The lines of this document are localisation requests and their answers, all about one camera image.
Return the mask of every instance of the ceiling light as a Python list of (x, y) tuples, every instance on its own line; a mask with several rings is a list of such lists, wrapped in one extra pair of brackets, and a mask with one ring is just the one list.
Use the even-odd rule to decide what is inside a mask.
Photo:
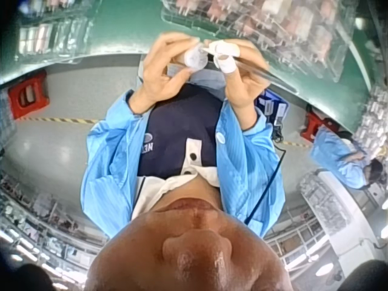
[(34, 246), (32, 243), (30, 243), (29, 241), (27, 241), (25, 238), (21, 238), (20, 239), (20, 242), (25, 245), (26, 247), (28, 247), (29, 249), (32, 249)]
[(307, 259), (306, 254), (303, 254), (303, 255), (297, 257), (297, 258), (294, 259), (290, 264), (286, 265), (286, 270), (289, 271), (289, 270), (291, 270), (292, 268), (295, 268), (297, 265), (299, 265), (300, 263), (302, 263), (305, 259)]
[(319, 259), (319, 255), (313, 255), (309, 258), (309, 263), (315, 262)]
[(5, 232), (3, 232), (2, 230), (0, 230), (0, 237), (1, 238), (4, 238), (6, 241), (8, 241), (10, 244), (13, 243), (13, 239), (8, 235), (6, 234)]
[(11, 255), (11, 258), (17, 262), (21, 262), (23, 260), (23, 258), (18, 255)]
[(67, 282), (70, 282), (70, 283), (75, 284), (75, 281), (74, 281), (73, 279), (70, 279), (69, 277), (67, 277), (67, 276), (65, 276), (65, 275), (62, 276), (62, 279), (65, 280), (65, 281), (67, 281)]
[(30, 259), (31, 261), (36, 262), (38, 260), (37, 257), (33, 256), (28, 250), (26, 250), (22, 246), (18, 245), (18, 246), (16, 246), (16, 249), (19, 252), (21, 252), (23, 255), (25, 255), (28, 259)]
[(41, 253), (41, 257), (44, 258), (46, 261), (48, 261), (50, 259), (50, 257), (48, 255), (46, 255), (45, 253)]
[(388, 199), (386, 202), (383, 203), (383, 206), (381, 206), (382, 209), (387, 210), (388, 209)]
[(364, 18), (357, 17), (355, 19), (355, 25), (356, 25), (358, 30), (364, 30), (365, 25), (366, 25), (366, 20)]
[(53, 286), (55, 288), (58, 288), (58, 289), (61, 289), (61, 290), (67, 290), (69, 288), (67, 288), (65, 285), (62, 285), (61, 283), (54, 283)]
[(79, 282), (80, 284), (83, 284), (86, 282), (86, 275), (81, 273), (81, 272), (77, 272), (77, 271), (69, 271), (69, 272), (63, 272), (64, 275), (68, 276), (69, 278), (71, 279), (74, 279), (75, 281)]
[(14, 231), (13, 229), (10, 229), (10, 233), (15, 237), (15, 238), (18, 238), (19, 237), (19, 234)]
[(54, 268), (51, 268), (47, 264), (42, 264), (42, 268), (49, 271), (50, 273), (54, 274), (55, 276), (62, 277), (60, 273), (58, 273)]
[(327, 275), (328, 273), (330, 273), (334, 268), (334, 265), (333, 263), (330, 263), (330, 264), (327, 264), (325, 266), (322, 266), (315, 274), (315, 276), (317, 277), (321, 277), (321, 276), (324, 276), (324, 275)]
[(381, 231), (381, 238), (382, 239), (388, 238), (388, 226), (385, 226), (385, 228), (383, 228), (383, 230)]
[(319, 250), (320, 248), (322, 248), (322, 246), (329, 240), (329, 236), (328, 235), (325, 235), (323, 238), (321, 238), (314, 246), (312, 246), (307, 252), (306, 254), (309, 256), (309, 255), (312, 255), (313, 253), (315, 253), (317, 250)]

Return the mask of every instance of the red chair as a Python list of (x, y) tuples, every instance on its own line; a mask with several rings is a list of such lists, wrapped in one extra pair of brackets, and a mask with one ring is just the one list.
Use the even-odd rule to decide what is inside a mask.
[(307, 128), (301, 132), (301, 136), (310, 142), (314, 142), (315, 135), (321, 125), (325, 125), (333, 132), (338, 132), (340, 126), (331, 118), (319, 118), (312, 110), (307, 109), (306, 113)]
[(21, 82), (8, 90), (13, 117), (18, 119), (50, 104), (44, 94), (46, 72), (41, 71), (32, 78)]

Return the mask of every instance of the cuff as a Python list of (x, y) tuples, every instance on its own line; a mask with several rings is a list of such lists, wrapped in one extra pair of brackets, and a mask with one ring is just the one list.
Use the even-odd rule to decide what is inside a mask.
[(256, 121), (256, 124), (252, 128), (243, 131), (243, 135), (246, 135), (246, 136), (255, 135), (259, 132), (262, 132), (266, 128), (266, 124), (267, 124), (266, 116), (256, 106), (255, 106), (255, 110), (256, 110), (257, 115), (258, 115), (258, 119)]
[(105, 120), (110, 127), (125, 127), (130, 121), (140, 119), (142, 115), (134, 114), (129, 108), (127, 100), (133, 94), (133, 90), (130, 90), (120, 96), (119, 99), (108, 109)]

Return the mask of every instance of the factory floor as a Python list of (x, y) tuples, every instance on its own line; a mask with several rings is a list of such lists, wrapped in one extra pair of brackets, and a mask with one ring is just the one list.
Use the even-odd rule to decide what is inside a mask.
[[(47, 67), (50, 105), (28, 117), (104, 118), (120, 94), (135, 88), (139, 59), (139, 55), (99, 56), (85, 58), (75, 65)], [(309, 144), (299, 136), (304, 126), (306, 104), (298, 98), (284, 97), (290, 102), (283, 127), (284, 140)], [(69, 214), (85, 219), (79, 190), (87, 165), (85, 140), (91, 127), (90, 124), (18, 121), (16, 135), (6, 148), (4, 170), (39, 192), (53, 194)], [(309, 149), (278, 146), (287, 150), (282, 173), (286, 206), (293, 208), (304, 204), (297, 188), (300, 179), (316, 166), (309, 158)]]

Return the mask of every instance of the navy shirt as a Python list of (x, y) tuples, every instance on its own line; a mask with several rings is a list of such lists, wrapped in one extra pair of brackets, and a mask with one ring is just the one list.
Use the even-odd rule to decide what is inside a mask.
[(221, 107), (222, 102), (207, 90), (190, 84), (176, 97), (158, 102), (145, 130), (138, 176), (167, 179), (180, 175), (187, 138), (202, 141), (202, 166), (215, 167), (215, 131)]

